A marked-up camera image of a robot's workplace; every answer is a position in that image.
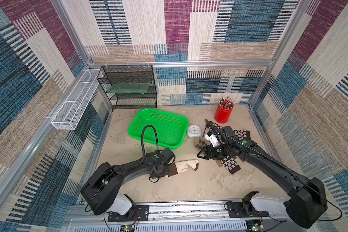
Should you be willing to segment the cream brown striped sock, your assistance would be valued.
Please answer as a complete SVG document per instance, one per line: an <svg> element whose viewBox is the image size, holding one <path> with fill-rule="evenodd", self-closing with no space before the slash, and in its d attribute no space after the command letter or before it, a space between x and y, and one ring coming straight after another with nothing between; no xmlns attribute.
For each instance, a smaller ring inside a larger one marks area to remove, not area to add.
<svg viewBox="0 0 348 232"><path fill-rule="evenodd" d="M217 163L218 167L223 167L223 163L221 160L216 160L216 163Z"/></svg>
<svg viewBox="0 0 348 232"><path fill-rule="evenodd" d="M197 159L184 160L180 162L174 162L168 166L168 177L175 176L192 169L196 171L199 167L199 161Z"/></svg>

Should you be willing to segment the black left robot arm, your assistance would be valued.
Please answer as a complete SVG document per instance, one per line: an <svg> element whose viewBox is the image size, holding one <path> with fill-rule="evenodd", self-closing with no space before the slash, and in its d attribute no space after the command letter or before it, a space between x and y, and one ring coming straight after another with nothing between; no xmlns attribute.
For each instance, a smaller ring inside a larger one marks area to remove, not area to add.
<svg viewBox="0 0 348 232"><path fill-rule="evenodd" d="M154 131L156 150L146 153L144 134L146 129ZM149 175L152 183L169 175L169 166L174 164L174 153L166 148L159 150L158 134L152 125L144 127L141 133L142 158L121 165L101 164L81 188L81 195L95 215L116 212L121 215L131 212L133 202L128 196L118 196L121 186L143 175Z"/></svg>

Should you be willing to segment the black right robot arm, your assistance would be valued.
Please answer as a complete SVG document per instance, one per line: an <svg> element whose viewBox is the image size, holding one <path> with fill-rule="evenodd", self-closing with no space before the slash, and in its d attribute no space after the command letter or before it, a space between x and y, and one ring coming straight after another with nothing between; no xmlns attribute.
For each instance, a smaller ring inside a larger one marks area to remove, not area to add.
<svg viewBox="0 0 348 232"><path fill-rule="evenodd" d="M263 212L288 216L298 226L309 229L328 209L330 201L326 198L325 187L317 178L309 179L267 154L256 142L240 139L230 126L214 126L208 120L209 129L204 146L199 154L205 160L221 160L237 156L258 168L286 193L286 197L274 197L251 191L242 199L240 210L247 217L262 216Z"/></svg>

